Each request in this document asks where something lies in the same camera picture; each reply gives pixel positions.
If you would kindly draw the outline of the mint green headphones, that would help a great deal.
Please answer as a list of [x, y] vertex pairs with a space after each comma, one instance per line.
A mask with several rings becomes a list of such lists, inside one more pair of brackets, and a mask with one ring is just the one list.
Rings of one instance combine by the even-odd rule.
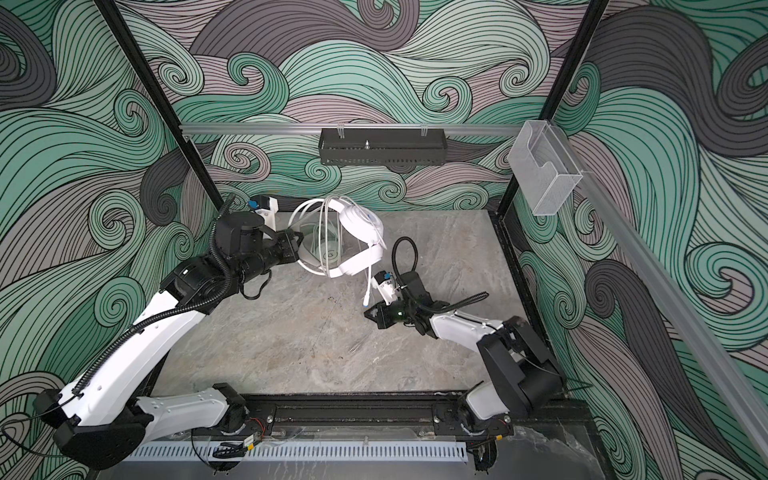
[[339, 239], [338, 228], [317, 223], [303, 224], [299, 228], [303, 234], [300, 247], [300, 260], [313, 268], [330, 265], [335, 267], [340, 262], [343, 248]]

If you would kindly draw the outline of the white headphones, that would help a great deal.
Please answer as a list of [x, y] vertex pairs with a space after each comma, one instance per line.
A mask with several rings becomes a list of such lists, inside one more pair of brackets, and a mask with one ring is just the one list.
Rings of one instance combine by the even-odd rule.
[[340, 262], [320, 268], [310, 267], [300, 259], [298, 264], [306, 272], [328, 279], [366, 274], [363, 305], [371, 305], [373, 267], [382, 260], [386, 251], [384, 226], [371, 210], [359, 205], [348, 196], [313, 198], [301, 203], [288, 220], [290, 230], [299, 232], [303, 224], [317, 223], [338, 228], [343, 251]]

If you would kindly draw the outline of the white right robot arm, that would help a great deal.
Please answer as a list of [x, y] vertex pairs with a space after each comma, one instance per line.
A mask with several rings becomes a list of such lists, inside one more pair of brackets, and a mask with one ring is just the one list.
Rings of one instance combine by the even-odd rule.
[[414, 271], [379, 271], [368, 283], [366, 295], [376, 291], [381, 300], [368, 305], [364, 316], [378, 329], [402, 324], [480, 357], [488, 379], [460, 396], [454, 414], [468, 433], [485, 433], [494, 420], [527, 418], [565, 386], [554, 354], [527, 320], [487, 319], [462, 311], [465, 302], [436, 301]]

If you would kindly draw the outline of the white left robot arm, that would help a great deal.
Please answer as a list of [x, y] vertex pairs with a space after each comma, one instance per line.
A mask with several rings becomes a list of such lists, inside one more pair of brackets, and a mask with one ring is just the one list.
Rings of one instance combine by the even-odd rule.
[[34, 401], [62, 456], [106, 470], [139, 446], [171, 434], [218, 428], [235, 434], [245, 399], [229, 384], [186, 395], [141, 396], [142, 381], [172, 347], [225, 299], [273, 267], [297, 259], [302, 236], [276, 228], [278, 201], [255, 196], [245, 211], [219, 211], [203, 255], [179, 264], [145, 310], [75, 380]]

